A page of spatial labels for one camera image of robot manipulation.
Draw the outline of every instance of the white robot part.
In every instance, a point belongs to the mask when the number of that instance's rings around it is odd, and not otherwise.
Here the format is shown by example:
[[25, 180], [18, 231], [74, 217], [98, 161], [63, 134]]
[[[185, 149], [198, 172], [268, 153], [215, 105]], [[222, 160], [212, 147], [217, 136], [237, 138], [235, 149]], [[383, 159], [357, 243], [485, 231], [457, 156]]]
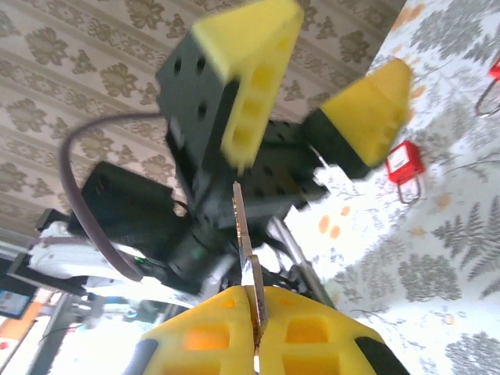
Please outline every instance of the white robot part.
[[[135, 248], [118, 244], [114, 246], [129, 256], [143, 257]], [[233, 256], [226, 255], [205, 280], [200, 293], [191, 295], [162, 285], [153, 277], [143, 277], [138, 283], [123, 277], [90, 241], [69, 234], [63, 222], [54, 222], [43, 230], [29, 255], [29, 267], [32, 270], [59, 279], [87, 277], [83, 287], [96, 295], [168, 302], [188, 308], [216, 295], [222, 277], [235, 262]]]

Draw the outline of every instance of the mounting hole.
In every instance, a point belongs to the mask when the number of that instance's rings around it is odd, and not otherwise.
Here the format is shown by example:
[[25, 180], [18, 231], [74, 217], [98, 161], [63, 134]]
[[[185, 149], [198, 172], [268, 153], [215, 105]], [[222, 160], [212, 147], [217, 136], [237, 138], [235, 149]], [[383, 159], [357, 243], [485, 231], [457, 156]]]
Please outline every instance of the mounting hole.
[[[285, 338], [285, 342], [287, 344], [326, 343], [328, 342], [327, 323], [323, 319], [317, 318], [315, 316], [295, 318], [290, 323], [288, 323], [287, 336]], [[320, 373], [324, 374], [336, 373], [336, 371], [334, 372], [320, 371]]]
[[180, 68], [182, 67], [182, 60], [179, 58], [175, 60], [175, 63], [173, 64], [173, 73], [175, 75], [180, 73]]
[[270, 169], [268, 166], [264, 166], [264, 173], [267, 175], [267, 176], [273, 176], [273, 170]]
[[206, 116], [206, 103], [201, 102], [198, 106], [198, 120], [205, 119]]
[[253, 193], [257, 198], [264, 198], [264, 191], [260, 187], [256, 187]]
[[99, 188], [101, 188], [102, 190], [106, 189], [109, 187], [109, 179], [108, 177], [106, 176], [101, 176], [101, 178], [99, 178]]
[[255, 133], [251, 128], [241, 126], [236, 127], [233, 133], [233, 145], [241, 149], [247, 149], [253, 145]]
[[206, 59], [204, 57], [200, 57], [196, 62], [196, 73], [201, 74], [205, 69]]

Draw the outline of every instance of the fern print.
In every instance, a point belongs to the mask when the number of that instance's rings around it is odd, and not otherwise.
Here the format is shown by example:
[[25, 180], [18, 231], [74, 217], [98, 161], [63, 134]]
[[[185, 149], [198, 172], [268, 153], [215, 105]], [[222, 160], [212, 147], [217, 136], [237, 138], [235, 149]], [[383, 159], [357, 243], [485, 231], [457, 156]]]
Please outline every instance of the fern print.
[[411, 254], [408, 262], [399, 265], [398, 273], [410, 302], [434, 298], [455, 301], [462, 297], [455, 270], [443, 255], [434, 258], [429, 254]]
[[[454, 222], [446, 221], [432, 234], [444, 241], [444, 247], [450, 249], [450, 257], [464, 253], [460, 269], [473, 264], [467, 280], [473, 281], [491, 272], [500, 271], [500, 198], [493, 198], [486, 225], [480, 218], [480, 203], [470, 210], [467, 224], [463, 225], [460, 215]], [[480, 298], [500, 292], [500, 277], [493, 280], [482, 292]]]
[[463, 270], [471, 260], [480, 255], [483, 238], [481, 237], [483, 230], [483, 222], [479, 214], [480, 204], [477, 202], [469, 214], [469, 221], [466, 226], [466, 239], [470, 244], [469, 250], [464, 255], [462, 262], [460, 262], [460, 269]]
[[485, 64], [491, 57], [498, 54], [500, 51], [500, 24], [494, 36], [485, 34], [482, 41], [477, 41], [474, 46], [464, 56], [466, 59], [472, 59], [475, 62], [481, 61]]
[[493, 282], [491, 282], [486, 289], [481, 293], [480, 299], [484, 299], [493, 293], [498, 293], [500, 291], [500, 277]]
[[493, 375], [500, 373], [500, 342], [486, 332], [462, 334], [460, 340], [446, 345], [454, 375]]
[[[499, 8], [498, 0], [453, 0], [446, 10], [435, 10], [420, 22], [410, 45], [419, 52], [436, 49], [441, 60], [461, 55], [485, 33], [481, 24], [485, 13]], [[473, 59], [475, 52], [469, 52], [469, 58]]]

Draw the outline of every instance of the gray leaf pattern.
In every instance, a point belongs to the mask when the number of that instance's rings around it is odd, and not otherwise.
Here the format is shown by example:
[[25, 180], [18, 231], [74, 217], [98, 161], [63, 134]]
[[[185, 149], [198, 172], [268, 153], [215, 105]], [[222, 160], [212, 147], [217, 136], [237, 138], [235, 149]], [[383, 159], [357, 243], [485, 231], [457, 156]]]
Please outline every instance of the gray leaf pattern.
[[500, 25], [497, 27], [495, 35], [485, 34], [481, 41], [474, 43], [474, 46], [466, 53], [466, 59], [472, 59], [475, 62], [486, 63], [491, 57], [495, 57], [500, 51], [498, 41], [500, 40]]
[[[443, 240], [444, 247], [451, 249], [451, 257], [465, 252], [460, 262], [460, 269], [468, 266], [472, 261], [472, 270], [468, 281], [472, 281], [486, 273], [500, 270], [500, 198], [495, 196], [491, 202], [487, 224], [480, 218], [480, 203], [476, 203], [470, 210], [467, 224], [463, 224], [461, 216], [455, 217], [455, 222], [446, 223], [433, 230], [433, 235]], [[481, 298], [500, 291], [500, 277], [494, 279], [480, 294]]]
[[453, 0], [446, 10], [433, 11], [420, 23], [410, 45], [421, 52], [436, 48], [441, 59], [463, 54], [483, 33], [482, 16], [499, 9], [496, 0]]
[[342, 286], [343, 295], [352, 303], [358, 303], [363, 299], [359, 293], [359, 275], [354, 266], [347, 266], [345, 270], [338, 273], [334, 281]]
[[7, 16], [4, 11], [0, 10], [0, 38], [7, 38], [11, 35], [21, 35], [21, 33], [14, 26], [9, 16]]
[[500, 373], [500, 341], [486, 332], [469, 336], [446, 346], [446, 356], [453, 363], [454, 375], [495, 375]]
[[361, 276], [372, 301], [395, 293], [397, 280], [386, 267], [391, 266], [401, 254], [400, 243], [386, 240], [363, 258]]
[[436, 297], [453, 301], [462, 297], [456, 272], [443, 255], [434, 258], [429, 254], [411, 254], [408, 262], [400, 264], [398, 273], [410, 302], [428, 302]]
[[432, 359], [420, 358], [420, 365], [422, 366], [423, 373], [426, 375], [438, 375], [436, 362]]

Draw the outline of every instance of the metal blade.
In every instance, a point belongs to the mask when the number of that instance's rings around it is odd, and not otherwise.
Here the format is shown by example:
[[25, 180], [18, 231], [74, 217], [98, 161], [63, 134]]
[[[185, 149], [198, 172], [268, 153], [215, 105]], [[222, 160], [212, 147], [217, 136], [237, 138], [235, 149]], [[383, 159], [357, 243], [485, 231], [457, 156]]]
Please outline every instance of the metal blade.
[[266, 295], [264, 292], [263, 271], [257, 255], [253, 254], [250, 235], [248, 234], [247, 219], [243, 194], [238, 182], [233, 185], [233, 209], [236, 218], [237, 239], [240, 245], [241, 258], [241, 285], [253, 286], [255, 291], [255, 304], [250, 304], [254, 316], [257, 316], [257, 338], [255, 344], [259, 343], [267, 324]]

